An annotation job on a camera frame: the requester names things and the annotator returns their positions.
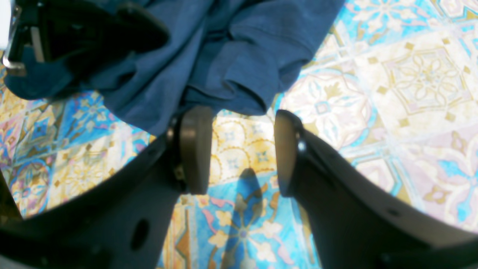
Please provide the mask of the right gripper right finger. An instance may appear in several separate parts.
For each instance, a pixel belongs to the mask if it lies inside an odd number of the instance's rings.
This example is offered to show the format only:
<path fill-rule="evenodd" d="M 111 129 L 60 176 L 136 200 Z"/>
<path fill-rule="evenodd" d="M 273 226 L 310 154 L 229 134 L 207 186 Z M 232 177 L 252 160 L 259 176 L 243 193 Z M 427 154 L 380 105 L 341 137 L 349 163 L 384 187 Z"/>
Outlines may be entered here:
<path fill-rule="evenodd" d="M 277 111 L 274 139 L 280 193 L 308 214 L 324 269 L 477 268 L 477 234 L 384 192 L 292 112 Z"/>

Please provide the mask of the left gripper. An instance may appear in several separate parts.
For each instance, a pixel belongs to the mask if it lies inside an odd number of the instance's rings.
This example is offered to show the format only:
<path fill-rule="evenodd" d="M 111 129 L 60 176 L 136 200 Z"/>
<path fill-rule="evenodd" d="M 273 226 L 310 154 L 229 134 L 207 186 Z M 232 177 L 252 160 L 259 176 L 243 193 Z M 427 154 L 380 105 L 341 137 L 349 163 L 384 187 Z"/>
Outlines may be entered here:
<path fill-rule="evenodd" d="M 144 7 L 121 2 L 114 13 L 92 2 L 12 0 L 10 30 L 2 64 L 25 77 L 24 49 L 39 63 L 87 52 L 146 52 L 168 42 L 168 29 Z"/>

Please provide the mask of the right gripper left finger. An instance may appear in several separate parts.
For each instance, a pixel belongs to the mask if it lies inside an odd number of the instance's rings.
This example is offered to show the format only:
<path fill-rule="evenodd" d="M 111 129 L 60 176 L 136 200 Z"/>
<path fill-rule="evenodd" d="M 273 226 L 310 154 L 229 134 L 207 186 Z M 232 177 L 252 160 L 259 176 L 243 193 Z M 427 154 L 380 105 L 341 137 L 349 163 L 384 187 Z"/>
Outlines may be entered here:
<path fill-rule="evenodd" d="M 208 190 L 213 111 L 196 106 L 111 178 L 1 227 L 2 269 L 154 269 L 182 194 Z"/>

